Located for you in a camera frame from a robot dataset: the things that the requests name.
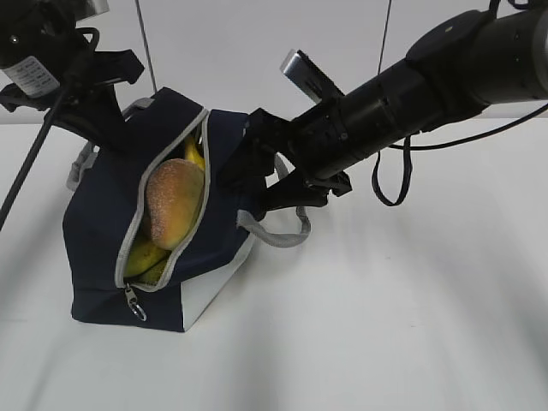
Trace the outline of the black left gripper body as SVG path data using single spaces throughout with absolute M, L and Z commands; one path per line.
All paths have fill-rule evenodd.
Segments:
M 61 91 L 86 94 L 102 86 L 134 84 L 144 66 L 131 50 L 99 51 L 100 32 L 80 27 L 58 32 L 51 25 L 1 35 L 1 71 L 10 83 L 1 106 L 13 112 L 26 106 L 44 111 Z

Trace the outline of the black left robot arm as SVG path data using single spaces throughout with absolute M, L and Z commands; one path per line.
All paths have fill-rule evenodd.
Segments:
M 77 25 L 107 9 L 99 1 L 3 1 L 1 70 L 10 83 L 1 105 L 43 111 L 52 125 L 125 152 L 132 132 L 115 86 L 134 84 L 144 66 L 131 50 L 99 50 L 99 30 Z

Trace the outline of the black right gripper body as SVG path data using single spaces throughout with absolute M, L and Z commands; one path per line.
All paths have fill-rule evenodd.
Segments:
M 345 173 L 352 164 L 349 134 L 338 109 L 314 108 L 291 121 L 257 109 L 250 115 L 247 128 L 264 135 L 276 155 L 284 155 L 295 169 L 320 178 L 329 177 L 328 195 L 340 197 L 352 190 Z

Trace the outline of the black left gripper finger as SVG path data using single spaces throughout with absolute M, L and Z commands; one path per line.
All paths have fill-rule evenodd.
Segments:
M 61 103 L 48 111 L 46 119 L 51 120 L 53 126 L 92 141 L 91 110 L 91 105 L 88 103 Z
M 93 89 L 84 104 L 85 137 L 96 146 L 128 152 L 132 133 L 125 122 L 112 85 Z

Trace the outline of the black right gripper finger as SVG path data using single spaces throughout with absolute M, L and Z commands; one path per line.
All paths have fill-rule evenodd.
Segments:
M 242 187 L 253 178 L 269 176 L 274 171 L 275 155 L 264 135 L 245 128 L 241 143 L 217 173 L 218 181 L 222 187 Z
M 261 211 L 296 207 L 323 207 L 328 204 L 331 179 L 320 178 L 303 169 L 295 169 L 258 195 Z

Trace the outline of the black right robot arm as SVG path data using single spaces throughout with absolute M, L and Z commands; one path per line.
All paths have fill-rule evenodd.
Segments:
M 265 110 L 247 120 L 244 137 L 218 172 L 219 184 L 253 191 L 277 155 L 293 164 L 278 183 L 257 192 L 263 211 L 322 207 L 352 186 L 347 169 L 415 134 L 462 122 L 495 104 L 547 100 L 547 4 L 516 3 L 501 17 L 497 2 L 469 10 L 422 36 L 399 62 L 343 93 L 302 51 L 291 51 L 283 74 L 313 107 L 287 121 Z

